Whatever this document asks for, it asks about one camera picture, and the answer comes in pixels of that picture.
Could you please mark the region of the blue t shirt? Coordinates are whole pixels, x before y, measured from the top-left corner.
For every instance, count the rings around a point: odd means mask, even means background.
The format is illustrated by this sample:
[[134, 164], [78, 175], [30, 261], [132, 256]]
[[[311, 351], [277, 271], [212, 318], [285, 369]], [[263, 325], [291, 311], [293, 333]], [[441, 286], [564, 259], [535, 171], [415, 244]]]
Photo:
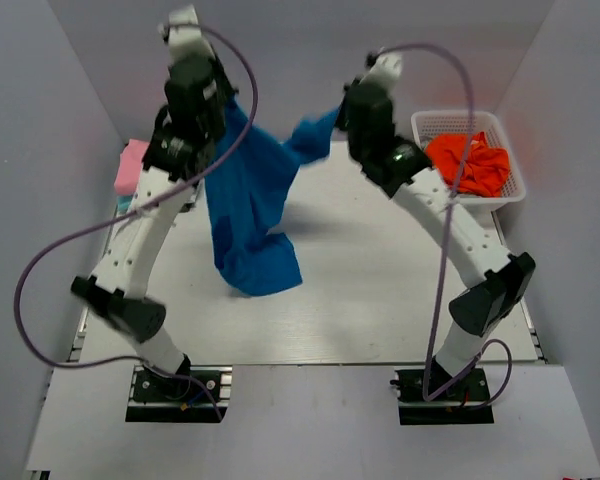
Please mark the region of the blue t shirt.
[[303, 119], [278, 141], [252, 126], [245, 139], [204, 179], [214, 265], [232, 288], [266, 296], [302, 284], [294, 246], [274, 233], [300, 168], [326, 159], [339, 113]]

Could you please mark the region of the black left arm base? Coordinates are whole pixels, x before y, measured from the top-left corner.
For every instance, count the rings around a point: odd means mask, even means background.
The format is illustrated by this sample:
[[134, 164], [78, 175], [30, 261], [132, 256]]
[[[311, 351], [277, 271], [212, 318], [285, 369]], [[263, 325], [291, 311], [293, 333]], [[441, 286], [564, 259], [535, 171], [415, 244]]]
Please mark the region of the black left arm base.
[[232, 368], [200, 366], [190, 369], [213, 397], [217, 409], [195, 382], [172, 382], [142, 366], [131, 377], [125, 421], [128, 423], [220, 423], [229, 406]]

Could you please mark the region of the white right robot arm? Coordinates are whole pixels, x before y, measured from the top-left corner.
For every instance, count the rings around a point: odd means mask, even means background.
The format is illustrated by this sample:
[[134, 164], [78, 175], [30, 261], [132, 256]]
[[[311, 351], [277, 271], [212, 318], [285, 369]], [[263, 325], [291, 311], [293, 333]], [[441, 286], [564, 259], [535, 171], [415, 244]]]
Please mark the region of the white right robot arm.
[[463, 368], [519, 303], [535, 261], [528, 253], [512, 254], [463, 206], [451, 204], [431, 160], [414, 142], [396, 135], [385, 87], [371, 80], [346, 87], [336, 126], [346, 133], [349, 155], [362, 173], [446, 249], [466, 288], [449, 303], [452, 324], [433, 357], [431, 374], [433, 390], [455, 398], [468, 385]]

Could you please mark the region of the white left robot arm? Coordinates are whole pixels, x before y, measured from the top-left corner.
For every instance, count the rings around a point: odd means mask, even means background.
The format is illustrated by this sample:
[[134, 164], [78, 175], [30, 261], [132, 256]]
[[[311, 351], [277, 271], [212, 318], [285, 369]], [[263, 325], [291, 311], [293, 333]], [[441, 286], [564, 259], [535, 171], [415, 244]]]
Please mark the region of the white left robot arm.
[[157, 387], [171, 399], [189, 392], [192, 377], [187, 356], [164, 326], [165, 305], [146, 295], [149, 277], [176, 216], [194, 193], [195, 176], [214, 159], [233, 93], [213, 55], [190, 54], [170, 66], [167, 102], [142, 159], [131, 216], [92, 273], [71, 285], [74, 296], [160, 370]]

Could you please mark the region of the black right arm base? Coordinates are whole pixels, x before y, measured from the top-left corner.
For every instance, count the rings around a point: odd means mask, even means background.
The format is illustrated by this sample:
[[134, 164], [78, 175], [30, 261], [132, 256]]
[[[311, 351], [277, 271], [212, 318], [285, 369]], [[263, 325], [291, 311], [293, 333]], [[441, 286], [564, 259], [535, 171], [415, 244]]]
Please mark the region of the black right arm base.
[[422, 395], [423, 369], [397, 370], [389, 381], [397, 394], [399, 422], [402, 426], [488, 425], [494, 423], [492, 407], [483, 406], [491, 399], [482, 368], [436, 399]]

